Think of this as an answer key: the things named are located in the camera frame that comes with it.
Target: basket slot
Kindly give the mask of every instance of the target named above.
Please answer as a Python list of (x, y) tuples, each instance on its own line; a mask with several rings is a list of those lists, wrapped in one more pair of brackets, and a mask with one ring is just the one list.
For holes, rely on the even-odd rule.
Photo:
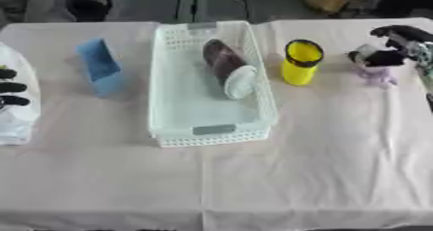
[(204, 135), (204, 134), (222, 134), (231, 133), (236, 130), (236, 125), (219, 125), (210, 127), (194, 127), (192, 133), (194, 135)]

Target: yellow cup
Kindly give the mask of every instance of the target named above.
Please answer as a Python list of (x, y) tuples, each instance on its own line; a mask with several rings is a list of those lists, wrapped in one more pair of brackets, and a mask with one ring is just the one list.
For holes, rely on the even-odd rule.
[(324, 57), (322, 47), (307, 40), (295, 40), (286, 45), (286, 58), (281, 67), (284, 80), (303, 86), (311, 82), (317, 65)]

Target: table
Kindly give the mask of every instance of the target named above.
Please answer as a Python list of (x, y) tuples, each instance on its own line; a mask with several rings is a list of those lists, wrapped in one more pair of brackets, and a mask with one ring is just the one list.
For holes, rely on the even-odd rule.
[[(433, 224), (433, 118), (411, 63), (368, 87), (344, 53), (370, 29), (428, 19), (281, 20), (254, 26), (279, 122), (262, 142), (159, 149), (146, 129), (156, 23), (17, 24), (0, 41), (36, 68), (43, 116), (31, 144), (0, 150), (0, 230), (290, 230)], [(129, 80), (92, 94), (74, 49), (105, 38)], [(285, 43), (326, 60), (309, 87), (278, 77)]]

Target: white lid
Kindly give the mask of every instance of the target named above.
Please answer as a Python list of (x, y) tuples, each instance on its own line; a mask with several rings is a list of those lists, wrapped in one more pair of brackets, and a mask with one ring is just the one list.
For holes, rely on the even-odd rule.
[(246, 97), (254, 90), (256, 78), (257, 70), (251, 65), (235, 69), (225, 81), (225, 95), (232, 100)]

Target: purple object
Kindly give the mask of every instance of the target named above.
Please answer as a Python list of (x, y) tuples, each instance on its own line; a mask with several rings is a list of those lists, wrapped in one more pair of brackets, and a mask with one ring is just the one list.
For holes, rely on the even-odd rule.
[(387, 89), (390, 84), (397, 85), (397, 80), (390, 75), (390, 69), (375, 69), (374, 72), (370, 72), (366, 68), (357, 66), (355, 71), (361, 77), (367, 80), (368, 85), (375, 85), (381, 88)]

